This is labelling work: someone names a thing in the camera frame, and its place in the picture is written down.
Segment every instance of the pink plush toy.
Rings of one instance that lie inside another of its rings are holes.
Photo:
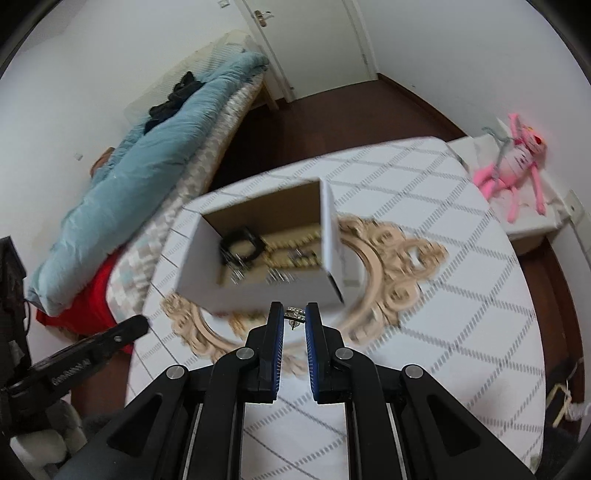
[[[546,151],[544,139],[533,128],[521,125],[519,115],[509,115],[513,148],[501,159],[498,166],[498,179],[495,180],[496,165],[491,163],[474,173],[472,181],[487,200],[501,190],[510,189],[513,194],[507,221],[514,223],[519,213],[519,191],[516,184],[529,172],[534,182],[535,208],[540,215],[545,215],[546,205],[542,193],[537,162]]]

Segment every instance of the gold chain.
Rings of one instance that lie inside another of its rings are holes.
[[[297,240],[285,240],[282,242],[266,242],[267,247],[262,253],[261,258],[265,265],[269,268],[310,268],[320,265],[320,261],[316,254],[309,257],[290,258],[284,262],[279,262],[271,258],[273,252],[277,250],[297,250],[316,240],[320,240],[320,232],[310,233]]]

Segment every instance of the triangular cutout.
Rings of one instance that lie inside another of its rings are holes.
[[[132,457],[141,456],[156,415],[162,405],[162,396],[155,395],[136,415],[127,420],[107,440],[107,445]]]
[[[427,403],[437,424],[445,450],[450,457],[455,457],[480,445],[480,437],[458,418],[439,397],[429,395]]]

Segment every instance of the door frame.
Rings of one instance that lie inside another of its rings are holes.
[[[361,21],[361,14],[359,13],[356,2],[355,0],[341,0],[341,2],[345,7],[355,35],[357,36],[359,48],[361,49],[365,65],[368,69],[369,77],[372,80],[377,80],[378,74],[375,65],[374,52],[372,51],[371,46],[369,44],[368,37],[366,35],[366,30],[363,22]],[[281,68],[281,64],[277,59],[275,52],[273,52],[271,45],[269,45],[269,42],[267,41],[267,37],[263,33],[262,27],[259,25],[259,22],[255,20],[255,16],[252,13],[248,4],[246,3],[246,0],[236,0],[236,6],[238,7],[238,10],[240,10],[240,13],[244,17],[244,20],[246,21],[246,24],[249,30],[251,31],[252,37],[254,38],[262,52],[269,58],[269,69],[271,70],[272,75],[277,80],[277,86],[282,91],[285,101],[292,102],[293,100],[295,100],[295,97],[291,92],[290,84],[287,81],[287,77],[283,71],[283,68]]]

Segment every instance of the door handle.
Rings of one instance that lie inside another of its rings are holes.
[[[262,27],[267,26],[267,18],[272,18],[273,14],[271,12],[261,12],[260,10],[255,10],[254,15],[256,21],[259,22],[259,25]]]

